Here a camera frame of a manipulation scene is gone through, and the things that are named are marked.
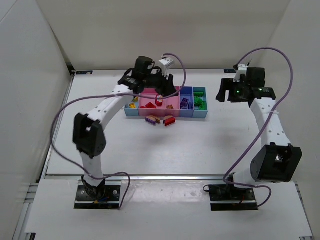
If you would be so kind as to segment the red heart lego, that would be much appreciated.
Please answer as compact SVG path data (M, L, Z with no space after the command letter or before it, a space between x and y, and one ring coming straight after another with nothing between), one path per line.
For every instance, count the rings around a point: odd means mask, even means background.
M163 96L162 95L157 95L155 97L155 104L158 107L161 107L163 105Z

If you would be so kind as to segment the purple flower lego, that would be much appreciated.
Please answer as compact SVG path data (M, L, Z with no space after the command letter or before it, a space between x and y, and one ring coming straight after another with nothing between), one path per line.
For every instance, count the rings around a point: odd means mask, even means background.
M180 102L180 109L181 110L188 110L189 109L189 103L190 103L189 99L183 97L181 102Z

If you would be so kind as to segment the red lego brick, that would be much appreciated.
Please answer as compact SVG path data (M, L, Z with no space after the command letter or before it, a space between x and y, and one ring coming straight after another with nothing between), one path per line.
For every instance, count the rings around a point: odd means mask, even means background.
M172 115L165 116L163 118L163 124L165 127L172 125L176 122L176 118Z

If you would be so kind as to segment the green lego brick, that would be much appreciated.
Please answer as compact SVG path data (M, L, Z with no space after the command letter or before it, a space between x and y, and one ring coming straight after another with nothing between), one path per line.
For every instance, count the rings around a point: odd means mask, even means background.
M205 93L203 91L195 91L194 94L194 106L198 107L200 111L206 111L206 102L204 100Z

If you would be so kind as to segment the purple brown lego piece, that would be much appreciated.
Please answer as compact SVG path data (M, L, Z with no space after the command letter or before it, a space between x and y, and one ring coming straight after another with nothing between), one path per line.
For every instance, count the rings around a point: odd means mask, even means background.
M161 123L161 119L157 116L153 116L153 115L148 115L145 117L145 121L152 124L152 125L156 125L156 124L160 124Z

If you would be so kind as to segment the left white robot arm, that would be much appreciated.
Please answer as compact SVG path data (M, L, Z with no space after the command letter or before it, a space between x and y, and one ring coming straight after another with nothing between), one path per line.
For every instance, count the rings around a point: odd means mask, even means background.
M101 154L107 145L104 130L122 107L132 101L134 95L145 89L154 89L161 97L176 93L173 75L167 73L173 65L174 59L167 55L158 63L146 56L138 57L135 66L117 82L110 97L88 113L75 116L72 140L82 158L84 184L98 187L103 182Z

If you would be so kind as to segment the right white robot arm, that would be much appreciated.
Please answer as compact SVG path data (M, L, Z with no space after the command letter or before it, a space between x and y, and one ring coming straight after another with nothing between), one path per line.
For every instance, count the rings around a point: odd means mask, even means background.
M248 189L264 183L288 183L302 158L302 150L287 137L276 110L275 91L265 86L266 72L261 67L239 64L234 78L223 78L216 100L223 103L248 103L261 141L261 150L250 166L239 172L228 170L224 182Z

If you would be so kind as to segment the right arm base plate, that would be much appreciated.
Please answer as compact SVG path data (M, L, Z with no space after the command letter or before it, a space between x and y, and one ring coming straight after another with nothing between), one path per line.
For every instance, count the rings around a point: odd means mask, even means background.
M203 191L209 194L212 212L257 211L252 188L237 188L226 184L207 184Z

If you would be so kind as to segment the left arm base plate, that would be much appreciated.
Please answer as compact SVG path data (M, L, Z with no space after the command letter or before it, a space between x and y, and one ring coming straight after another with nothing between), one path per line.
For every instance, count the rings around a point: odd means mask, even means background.
M89 190L80 180L74 200L74 209L117 210L120 207L122 184L119 181L106 182L98 187L98 193Z

